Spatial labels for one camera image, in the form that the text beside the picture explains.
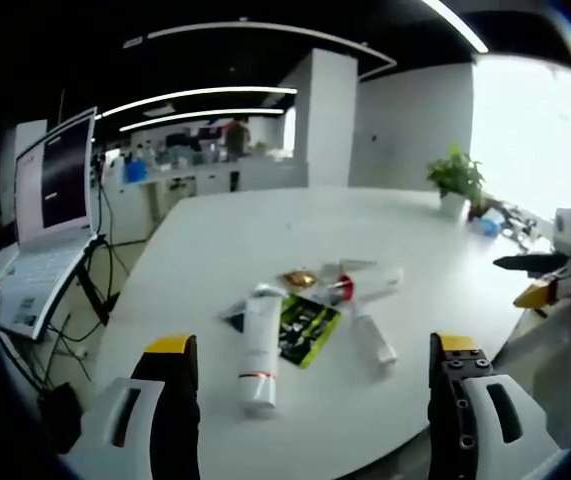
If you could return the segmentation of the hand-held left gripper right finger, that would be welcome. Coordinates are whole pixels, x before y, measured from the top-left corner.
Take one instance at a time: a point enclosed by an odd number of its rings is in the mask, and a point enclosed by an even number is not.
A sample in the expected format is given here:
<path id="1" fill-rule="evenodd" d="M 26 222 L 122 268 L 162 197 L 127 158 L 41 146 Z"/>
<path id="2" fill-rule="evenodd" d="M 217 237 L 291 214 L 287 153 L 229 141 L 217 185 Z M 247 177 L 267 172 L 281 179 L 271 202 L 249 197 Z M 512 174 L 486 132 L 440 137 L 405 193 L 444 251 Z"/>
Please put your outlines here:
<path id="1" fill-rule="evenodd" d="M 468 336 L 430 335 L 430 479 L 543 479 L 566 451 L 540 405 Z"/>

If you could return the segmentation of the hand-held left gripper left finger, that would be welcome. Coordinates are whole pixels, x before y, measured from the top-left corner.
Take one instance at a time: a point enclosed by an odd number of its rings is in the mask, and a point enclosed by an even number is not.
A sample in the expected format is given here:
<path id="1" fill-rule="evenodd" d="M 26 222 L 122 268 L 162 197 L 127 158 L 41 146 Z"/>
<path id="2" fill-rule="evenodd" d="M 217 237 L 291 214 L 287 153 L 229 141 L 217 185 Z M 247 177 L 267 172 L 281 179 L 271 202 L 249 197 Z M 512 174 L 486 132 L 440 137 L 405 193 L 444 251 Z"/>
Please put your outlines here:
<path id="1" fill-rule="evenodd" d="M 65 463 L 79 479 L 198 479 L 198 386 L 196 336 L 155 340 L 84 413 Z"/>

